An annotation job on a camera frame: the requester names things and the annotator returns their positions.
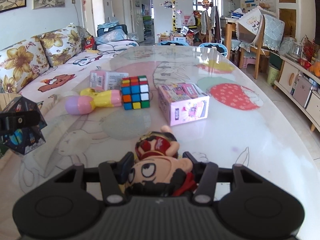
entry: blue chair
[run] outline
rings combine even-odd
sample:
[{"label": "blue chair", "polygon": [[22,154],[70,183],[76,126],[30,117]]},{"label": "blue chair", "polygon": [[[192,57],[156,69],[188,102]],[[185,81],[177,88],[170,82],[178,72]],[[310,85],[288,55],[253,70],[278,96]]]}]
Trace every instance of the blue chair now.
[{"label": "blue chair", "polygon": [[220,52],[223,56],[226,57],[226,56],[228,55],[227,47],[224,46],[224,45],[221,44],[221,43],[209,43],[209,42],[206,42],[206,43],[200,44],[199,47],[202,47],[202,48],[212,48],[212,47],[216,47],[216,48],[217,48],[217,51]]},{"label": "blue chair", "polygon": [[158,43],[160,46],[170,46],[171,44],[175,44],[176,46],[189,46],[189,44],[184,41],[161,41]]}]

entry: white table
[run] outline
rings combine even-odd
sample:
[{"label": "white table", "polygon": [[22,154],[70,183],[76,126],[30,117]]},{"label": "white table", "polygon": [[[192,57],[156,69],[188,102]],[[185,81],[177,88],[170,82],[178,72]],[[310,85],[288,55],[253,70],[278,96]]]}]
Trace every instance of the white table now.
[{"label": "white table", "polygon": [[[140,135],[166,124],[158,107],[156,87],[172,82],[194,82],[211,93],[208,118],[173,126],[181,147],[231,168],[248,166],[295,196],[304,206],[300,240],[319,240],[320,174],[298,134],[272,101],[237,67],[210,48],[186,46],[132,47],[102,66],[106,70],[146,75],[151,107],[125,111],[122,107],[95,109],[84,116],[67,115],[64,101],[47,115],[43,129],[47,142],[24,158],[13,155],[0,173],[0,239],[14,240],[18,232],[12,220],[15,201],[72,163],[96,167],[118,161]],[[85,80],[74,90],[88,86]],[[226,92],[237,95],[224,100]],[[88,190],[99,197],[100,189]],[[220,198],[225,188],[217,189]]]}]

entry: doorway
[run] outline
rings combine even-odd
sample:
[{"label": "doorway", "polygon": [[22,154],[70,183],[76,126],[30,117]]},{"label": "doorway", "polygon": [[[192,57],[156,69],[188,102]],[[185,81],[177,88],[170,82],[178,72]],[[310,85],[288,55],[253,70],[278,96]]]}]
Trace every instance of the doorway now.
[{"label": "doorway", "polygon": [[142,45],[155,43],[153,19],[152,0],[131,0],[132,29],[137,32]]}]

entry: plush doll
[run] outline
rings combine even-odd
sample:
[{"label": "plush doll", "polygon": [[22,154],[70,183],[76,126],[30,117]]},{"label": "plush doll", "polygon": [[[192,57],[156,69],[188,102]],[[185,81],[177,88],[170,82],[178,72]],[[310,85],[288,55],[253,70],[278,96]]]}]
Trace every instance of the plush doll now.
[{"label": "plush doll", "polygon": [[164,125],[160,130],[161,132],[152,131],[141,136],[135,147],[137,161],[150,156],[178,157],[180,144],[172,134],[171,128]]},{"label": "plush doll", "polygon": [[188,158],[151,156],[136,163],[125,184],[128,195],[180,196],[193,192],[197,185]]}]

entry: pink toy box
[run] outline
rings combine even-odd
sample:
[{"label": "pink toy box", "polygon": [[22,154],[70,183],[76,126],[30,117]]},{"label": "pink toy box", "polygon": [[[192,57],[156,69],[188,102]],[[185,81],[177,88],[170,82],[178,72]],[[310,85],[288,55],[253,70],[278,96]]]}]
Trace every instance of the pink toy box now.
[{"label": "pink toy box", "polygon": [[90,88],[96,91],[120,90],[121,79],[128,76],[128,73],[92,70],[90,71]]},{"label": "pink toy box", "polygon": [[171,126],[207,118],[209,98],[192,83],[158,86],[158,103]]}]

